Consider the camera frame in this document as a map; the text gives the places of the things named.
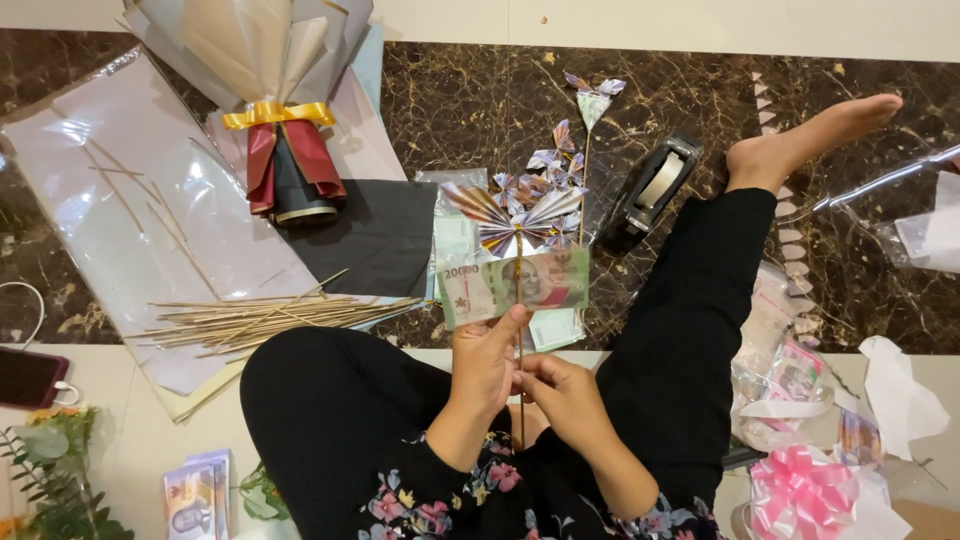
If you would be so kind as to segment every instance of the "20000 rupiah banknote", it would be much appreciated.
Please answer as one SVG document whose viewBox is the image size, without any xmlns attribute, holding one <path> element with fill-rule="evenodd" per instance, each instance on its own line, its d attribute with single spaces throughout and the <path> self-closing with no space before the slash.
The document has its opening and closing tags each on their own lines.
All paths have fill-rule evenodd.
<svg viewBox="0 0 960 540">
<path fill-rule="evenodd" d="M 587 307 L 589 252 L 583 248 L 472 264 L 438 261 L 437 278 L 444 296 L 446 327 L 499 317 L 516 303 L 528 310 Z"/>
</svg>

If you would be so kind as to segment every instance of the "yellow ribbon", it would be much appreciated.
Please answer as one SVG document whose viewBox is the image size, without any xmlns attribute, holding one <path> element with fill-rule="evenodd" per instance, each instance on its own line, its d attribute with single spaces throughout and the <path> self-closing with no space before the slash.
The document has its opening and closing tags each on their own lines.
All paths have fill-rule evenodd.
<svg viewBox="0 0 960 540">
<path fill-rule="evenodd" d="M 224 114 L 221 119 L 228 130 L 243 130 L 257 124 L 273 124 L 284 120 L 310 120 L 322 126 L 337 123 L 333 112 L 320 102 L 283 107 L 276 102 L 260 101 L 254 103 L 251 110 Z"/>
</svg>

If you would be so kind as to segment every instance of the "pink ribbon bow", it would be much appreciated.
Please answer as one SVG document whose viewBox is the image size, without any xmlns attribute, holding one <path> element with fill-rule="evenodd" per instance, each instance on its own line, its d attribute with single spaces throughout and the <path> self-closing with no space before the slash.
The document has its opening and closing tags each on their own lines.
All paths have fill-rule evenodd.
<svg viewBox="0 0 960 540">
<path fill-rule="evenodd" d="M 848 482 L 851 470 L 842 463 L 815 464 L 805 445 L 771 452 L 750 475 L 755 488 L 751 522 L 764 540 L 794 538 L 797 530 L 803 540 L 833 540 L 852 521 L 859 484 Z"/>
</svg>

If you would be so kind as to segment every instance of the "smartphone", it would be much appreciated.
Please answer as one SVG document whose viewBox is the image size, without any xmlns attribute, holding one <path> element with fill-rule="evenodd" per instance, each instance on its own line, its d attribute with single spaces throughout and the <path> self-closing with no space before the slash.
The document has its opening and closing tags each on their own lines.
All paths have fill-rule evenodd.
<svg viewBox="0 0 960 540">
<path fill-rule="evenodd" d="M 64 377 L 70 360 L 0 347 L 0 405 L 47 408 L 57 398 L 54 386 Z"/>
</svg>

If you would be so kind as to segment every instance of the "floral shirt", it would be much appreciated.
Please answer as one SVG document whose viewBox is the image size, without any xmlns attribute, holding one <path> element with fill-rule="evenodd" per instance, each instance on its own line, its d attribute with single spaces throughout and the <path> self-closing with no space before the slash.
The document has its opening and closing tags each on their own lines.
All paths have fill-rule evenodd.
<svg viewBox="0 0 960 540">
<path fill-rule="evenodd" d="M 660 495 L 656 506 L 625 522 L 577 494 L 556 472 L 530 468 L 510 434 L 487 433 L 470 473 L 456 471 L 437 457 L 423 434 L 403 441 L 377 474 L 375 493 L 361 505 L 344 538 L 358 540 L 723 540 L 713 516 L 699 499 L 674 508 Z"/>
</svg>

